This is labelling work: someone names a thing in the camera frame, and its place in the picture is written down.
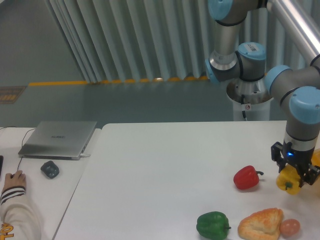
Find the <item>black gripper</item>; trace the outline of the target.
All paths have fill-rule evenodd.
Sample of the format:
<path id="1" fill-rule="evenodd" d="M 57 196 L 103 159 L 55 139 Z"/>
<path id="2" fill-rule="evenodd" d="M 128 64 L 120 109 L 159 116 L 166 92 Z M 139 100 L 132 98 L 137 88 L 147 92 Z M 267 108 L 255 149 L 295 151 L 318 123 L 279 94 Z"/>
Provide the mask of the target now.
<path id="1" fill-rule="evenodd" d="M 304 184 L 313 185 L 320 176 L 320 167 L 312 164 L 312 156 L 315 148 L 308 150 L 297 150 L 293 148 L 292 142 L 275 142 L 271 146 L 271 159 L 276 162 L 280 173 L 286 166 L 297 166 L 296 170 L 300 177 L 299 187 Z"/>

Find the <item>cream striped sleeve forearm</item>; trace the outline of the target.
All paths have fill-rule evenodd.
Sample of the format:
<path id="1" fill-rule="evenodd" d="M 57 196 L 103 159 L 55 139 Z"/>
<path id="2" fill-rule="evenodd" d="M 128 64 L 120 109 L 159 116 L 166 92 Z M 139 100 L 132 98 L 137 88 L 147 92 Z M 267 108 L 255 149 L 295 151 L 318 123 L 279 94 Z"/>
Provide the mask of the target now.
<path id="1" fill-rule="evenodd" d="M 6 189 L 0 198 L 0 238 L 39 240 L 41 227 L 23 186 Z"/>

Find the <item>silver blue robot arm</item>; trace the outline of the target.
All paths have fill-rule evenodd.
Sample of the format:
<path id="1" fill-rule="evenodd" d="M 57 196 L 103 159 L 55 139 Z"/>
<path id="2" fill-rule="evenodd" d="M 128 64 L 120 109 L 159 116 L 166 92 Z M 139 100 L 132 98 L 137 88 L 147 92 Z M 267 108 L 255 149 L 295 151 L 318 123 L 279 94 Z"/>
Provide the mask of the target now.
<path id="1" fill-rule="evenodd" d="M 259 44 L 248 42 L 235 48 L 248 12 L 261 8 L 279 20 L 308 67 L 292 70 L 278 65 L 264 73 L 266 53 Z M 287 115 L 283 142 L 271 147 L 271 158 L 280 172 L 291 166 L 300 185 L 314 184 L 320 176 L 319 166 L 312 164 L 320 132 L 320 30 L 316 23 L 296 0 L 210 0 L 208 10 L 217 31 L 214 50 L 205 61 L 209 80 L 264 82 L 262 92 L 277 100 Z"/>

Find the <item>person's hand on mouse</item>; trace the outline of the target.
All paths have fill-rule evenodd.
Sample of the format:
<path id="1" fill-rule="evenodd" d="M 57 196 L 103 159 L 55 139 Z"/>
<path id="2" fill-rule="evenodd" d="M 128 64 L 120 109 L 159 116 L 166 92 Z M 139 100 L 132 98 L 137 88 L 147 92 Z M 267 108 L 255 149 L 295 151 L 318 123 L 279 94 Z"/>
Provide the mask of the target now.
<path id="1" fill-rule="evenodd" d="M 22 170 L 18 170 L 15 173 L 7 173 L 4 178 L 4 186 L 2 189 L 2 193 L 4 193 L 8 189 L 12 188 L 26 188 L 27 180 L 26 175 L 23 173 Z"/>

